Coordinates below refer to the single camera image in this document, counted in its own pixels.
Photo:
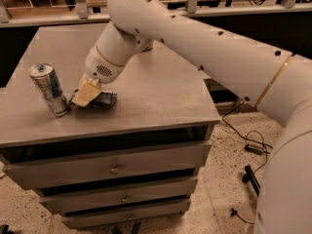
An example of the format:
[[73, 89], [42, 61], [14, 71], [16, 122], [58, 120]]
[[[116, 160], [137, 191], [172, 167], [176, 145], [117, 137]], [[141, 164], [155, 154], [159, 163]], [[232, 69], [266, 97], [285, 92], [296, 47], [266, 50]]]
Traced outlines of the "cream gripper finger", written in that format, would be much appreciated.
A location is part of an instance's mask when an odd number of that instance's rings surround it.
[[87, 106], [101, 92], [99, 79], [84, 80], [80, 83], [78, 91], [72, 98], [72, 102], [78, 106]]

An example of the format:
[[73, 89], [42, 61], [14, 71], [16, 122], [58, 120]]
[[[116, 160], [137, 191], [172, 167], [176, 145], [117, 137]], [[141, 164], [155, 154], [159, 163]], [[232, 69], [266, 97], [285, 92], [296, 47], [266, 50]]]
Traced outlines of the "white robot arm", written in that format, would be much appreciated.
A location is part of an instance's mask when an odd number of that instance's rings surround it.
[[86, 106], [152, 40], [188, 60], [284, 130], [257, 200], [254, 234], [312, 234], [312, 60], [173, 14], [159, 0], [108, 0], [110, 22], [73, 101]]

